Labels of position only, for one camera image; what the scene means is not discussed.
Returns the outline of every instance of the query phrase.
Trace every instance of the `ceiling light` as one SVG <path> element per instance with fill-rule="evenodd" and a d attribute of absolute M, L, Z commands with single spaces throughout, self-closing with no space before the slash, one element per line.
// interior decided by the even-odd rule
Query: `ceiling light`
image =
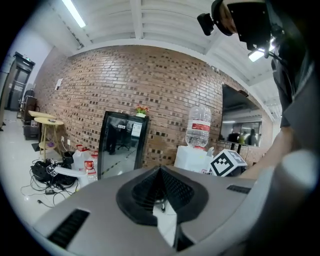
<path fill-rule="evenodd" d="M 80 26 L 80 28 L 83 28 L 86 24 L 84 20 L 81 18 L 79 12 L 77 11 L 76 7 L 74 4 L 71 2 L 71 0 L 62 0 L 64 3 L 65 7 L 69 10 L 73 18 L 75 19 L 76 23 Z"/>
<path fill-rule="evenodd" d="M 275 48 L 275 46 L 272 44 L 274 40 L 275 40 L 274 38 L 270 40 L 269 52 L 271 52 Z M 262 48 L 259 48 L 258 50 L 254 50 L 250 52 L 248 56 L 252 62 L 255 62 L 256 60 L 260 59 L 263 55 L 265 55 L 265 50 Z"/>

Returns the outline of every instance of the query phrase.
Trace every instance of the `shelf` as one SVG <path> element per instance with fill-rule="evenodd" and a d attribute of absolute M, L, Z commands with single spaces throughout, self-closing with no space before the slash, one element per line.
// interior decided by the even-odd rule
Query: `shelf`
<path fill-rule="evenodd" d="M 39 143 L 39 148 L 40 149 L 46 149 L 46 150 L 50 150 L 50 149 L 55 149 L 57 147 L 57 145 L 54 143 L 54 146 L 48 146 L 48 143 L 50 143 L 50 141 L 46 141 L 46 145 L 44 145 L 43 142 Z"/>

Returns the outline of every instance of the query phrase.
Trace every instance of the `ceiling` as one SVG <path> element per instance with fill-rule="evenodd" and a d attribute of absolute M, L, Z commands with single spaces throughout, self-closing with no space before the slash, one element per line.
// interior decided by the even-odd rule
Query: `ceiling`
<path fill-rule="evenodd" d="M 271 59 L 251 62 L 237 35 L 215 29 L 204 35 L 197 21 L 213 0 L 72 0 L 80 28 L 62 0 L 49 0 L 29 25 L 67 56 L 113 45 L 149 45 L 182 52 L 225 72 L 245 87 L 274 121 L 281 115 Z"/>

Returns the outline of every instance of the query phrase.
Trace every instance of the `door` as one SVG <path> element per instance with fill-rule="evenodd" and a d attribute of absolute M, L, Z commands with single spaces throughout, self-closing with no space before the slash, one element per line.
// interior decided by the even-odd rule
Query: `door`
<path fill-rule="evenodd" d="M 30 72 L 17 67 L 15 78 L 12 82 L 7 97 L 6 109 L 11 111 L 19 110 L 19 100 L 22 98 Z"/>

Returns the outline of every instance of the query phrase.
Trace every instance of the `wooden table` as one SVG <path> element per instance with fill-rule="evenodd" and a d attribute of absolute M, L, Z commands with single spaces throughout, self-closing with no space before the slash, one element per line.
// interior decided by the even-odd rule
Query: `wooden table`
<path fill-rule="evenodd" d="M 40 148 L 40 155 L 41 155 L 41 149 L 43 149 L 44 152 L 44 161 L 46 161 L 46 150 L 48 149 L 54 149 L 57 147 L 58 152 L 61 154 L 61 151 L 59 149 L 59 140 L 57 137 L 57 126 L 62 126 L 64 124 L 64 122 L 59 121 L 59 120 L 55 120 L 54 122 L 49 121 L 48 118 L 45 117 L 36 117 L 34 119 L 36 122 L 38 122 L 39 124 L 43 124 L 44 125 L 44 130 L 43 130 L 43 134 L 41 136 L 41 142 L 39 143 L 39 148 Z M 48 126 L 53 126 L 53 136 L 54 136 L 54 145 L 53 146 L 49 146 L 47 141 L 46 141 L 46 135 L 47 135 L 47 127 Z"/>
<path fill-rule="evenodd" d="M 49 118 L 49 119 L 57 119 L 55 116 L 47 114 L 47 113 L 42 113 L 42 112 L 36 112 L 36 111 L 28 111 L 30 116 L 34 118 Z M 38 152 L 40 150 L 39 143 L 41 142 L 41 136 L 42 136 L 42 124 L 39 123 L 39 134 L 38 134 L 38 142 L 31 144 L 33 147 L 33 150 L 35 152 Z"/>

